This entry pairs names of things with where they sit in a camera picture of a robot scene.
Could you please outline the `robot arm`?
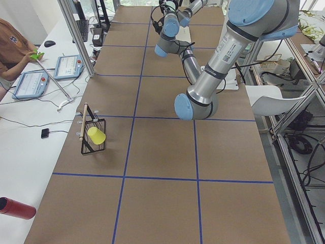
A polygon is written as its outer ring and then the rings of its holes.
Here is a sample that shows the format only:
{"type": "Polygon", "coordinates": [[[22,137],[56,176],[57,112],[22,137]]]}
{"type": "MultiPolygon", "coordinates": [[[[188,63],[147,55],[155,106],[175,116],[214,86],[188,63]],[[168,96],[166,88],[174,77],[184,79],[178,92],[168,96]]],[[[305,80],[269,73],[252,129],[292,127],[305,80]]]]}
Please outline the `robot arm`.
{"type": "Polygon", "coordinates": [[[177,10],[176,14],[178,17],[179,25],[182,27],[187,27],[193,15],[195,15],[201,8],[206,6],[207,0],[195,0],[183,11],[177,10]]]}
{"type": "Polygon", "coordinates": [[[207,1],[193,1],[181,11],[177,1],[161,1],[164,15],[160,38],[155,47],[158,56],[176,54],[180,57],[190,86],[175,98],[174,110],[182,120],[206,119],[217,107],[216,90],[229,70],[250,43],[292,37],[298,28],[299,1],[231,1],[227,11],[226,32],[211,59],[200,68],[189,42],[179,41],[179,27],[190,19],[207,1]]]}

